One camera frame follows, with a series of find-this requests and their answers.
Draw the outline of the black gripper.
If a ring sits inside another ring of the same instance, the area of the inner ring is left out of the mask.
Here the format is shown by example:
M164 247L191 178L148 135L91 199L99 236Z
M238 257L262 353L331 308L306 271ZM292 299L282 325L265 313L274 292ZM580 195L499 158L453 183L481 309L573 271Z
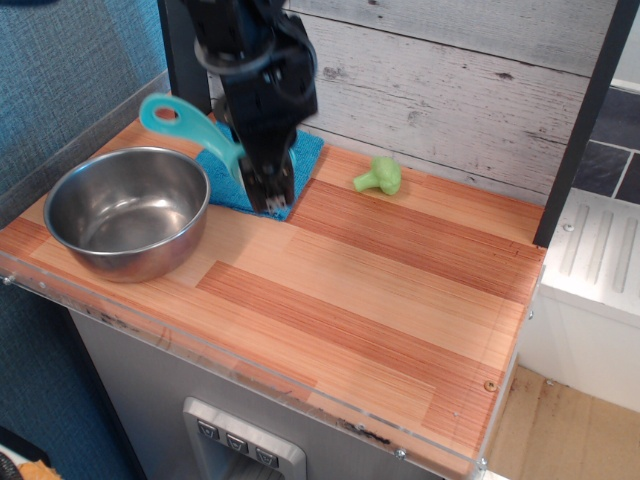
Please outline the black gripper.
M231 124L249 157L239 161L239 171L256 214L275 215L295 201L294 161L287 151L297 126L317 112L316 71L316 52L301 18L282 15L267 63L221 77ZM260 173L251 162L279 166Z

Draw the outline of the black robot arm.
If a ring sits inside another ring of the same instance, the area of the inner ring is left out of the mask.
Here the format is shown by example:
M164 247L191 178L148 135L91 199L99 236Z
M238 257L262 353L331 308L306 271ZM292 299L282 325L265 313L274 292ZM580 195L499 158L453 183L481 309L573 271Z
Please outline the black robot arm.
M253 210L294 203L297 127L318 109L317 56L280 1L188 1L199 63L221 80L224 122L244 148L239 172Z

